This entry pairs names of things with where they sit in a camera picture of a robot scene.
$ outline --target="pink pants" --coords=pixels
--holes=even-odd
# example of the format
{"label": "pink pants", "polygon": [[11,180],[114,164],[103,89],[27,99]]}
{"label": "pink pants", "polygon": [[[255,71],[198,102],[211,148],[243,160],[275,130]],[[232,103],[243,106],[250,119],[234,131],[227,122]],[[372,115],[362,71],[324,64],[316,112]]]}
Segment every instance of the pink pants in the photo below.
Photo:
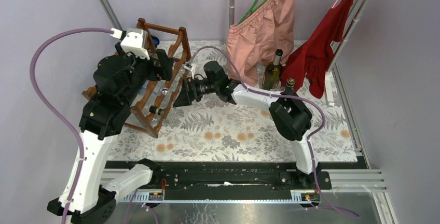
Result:
{"label": "pink pants", "polygon": [[[294,18],[295,0],[267,0],[242,23],[231,25],[226,49],[246,84],[257,85],[256,65],[273,61],[276,49],[283,50],[281,63],[287,61],[293,50]],[[238,79],[230,64],[227,68],[229,77]]]}

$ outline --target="wine bottle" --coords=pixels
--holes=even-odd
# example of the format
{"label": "wine bottle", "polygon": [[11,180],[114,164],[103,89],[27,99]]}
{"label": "wine bottle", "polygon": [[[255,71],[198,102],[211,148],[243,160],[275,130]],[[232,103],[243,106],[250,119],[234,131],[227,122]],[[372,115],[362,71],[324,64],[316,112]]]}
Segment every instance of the wine bottle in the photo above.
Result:
{"label": "wine bottle", "polygon": [[282,56],[283,50],[277,49],[273,62],[267,64],[263,77],[262,88],[264,90],[274,90],[280,83],[281,73],[283,72],[283,66],[280,64]]}

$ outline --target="floral tablecloth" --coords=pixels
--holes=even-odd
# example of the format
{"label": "floral tablecloth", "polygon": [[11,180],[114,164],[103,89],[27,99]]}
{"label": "floral tablecloth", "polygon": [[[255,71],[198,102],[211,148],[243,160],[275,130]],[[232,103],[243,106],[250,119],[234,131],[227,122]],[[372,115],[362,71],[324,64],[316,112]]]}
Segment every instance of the floral tablecloth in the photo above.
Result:
{"label": "floral tablecloth", "polygon": [[[172,43],[164,41],[159,48],[168,50]],[[206,45],[225,49],[223,41],[190,41],[189,44],[191,53]],[[296,41],[295,48],[301,44]],[[175,57],[180,57],[181,52],[179,48]],[[226,59],[219,52],[204,49],[193,62],[197,64],[196,72],[204,74],[203,64],[212,60],[226,67]],[[262,76],[263,65],[258,67],[258,71]],[[333,107],[327,107],[324,97],[316,99],[310,94],[307,80],[298,90],[298,95],[313,100],[325,112],[325,128],[312,137],[319,160],[353,162],[356,161],[353,141],[333,78],[332,85]],[[314,129],[321,123],[321,117],[312,106],[309,109],[313,113]],[[158,139],[124,127],[109,160],[142,158],[156,161],[295,161],[291,142],[277,132],[268,112],[224,103],[215,94],[205,95],[191,106],[172,108]]]}

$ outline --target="clothing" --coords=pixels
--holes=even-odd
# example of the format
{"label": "clothing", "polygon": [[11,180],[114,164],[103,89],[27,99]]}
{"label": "clothing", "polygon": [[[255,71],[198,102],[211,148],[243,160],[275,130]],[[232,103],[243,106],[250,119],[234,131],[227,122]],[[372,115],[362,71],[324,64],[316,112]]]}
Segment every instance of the clothing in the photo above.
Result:
{"label": "clothing", "polygon": [[293,52],[284,67],[281,83],[295,79],[294,90],[303,86],[304,77],[310,79],[310,93],[321,98],[324,94],[325,72],[333,57],[332,41],[342,41],[345,22],[353,0],[341,0],[330,9],[307,42]]}
{"label": "clothing", "polygon": [[[287,61],[293,50],[294,18],[295,0],[267,0],[242,23],[231,25],[226,50],[246,84],[257,85],[256,65],[271,62],[276,49],[283,50],[281,64]],[[238,79],[229,63],[227,69],[230,78]]]}

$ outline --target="clothing rack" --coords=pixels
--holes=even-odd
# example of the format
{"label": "clothing rack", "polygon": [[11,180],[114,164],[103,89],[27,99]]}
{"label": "clothing rack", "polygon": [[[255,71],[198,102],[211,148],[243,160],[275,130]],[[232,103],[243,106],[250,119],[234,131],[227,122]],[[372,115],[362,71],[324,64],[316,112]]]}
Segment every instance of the clothing rack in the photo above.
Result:
{"label": "clothing rack", "polygon": [[[332,45],[333,50],[335,50],[335,56],[333,57],[333,60],[330,66],[328,67],[325,75],[325,98],[329,106],[333,106],[335,104],[333,100],[332,86],[330,83],[333,67],[335,66],[336,60],[339,58],[342,49],[345,47],[351,33],[353,32],[357,23],[361,19],[362,13],[364,12],[369,1],[370,0],[354,0],[353,6],[350,9],[350,13],[347,19],[347,22],[350,21],[350,25],[347,28],[342,38],[342,41],[340,43],[333,43]],[[229,0],[229,26],[234,24],[234,14],[235,14],[235,0]]]}

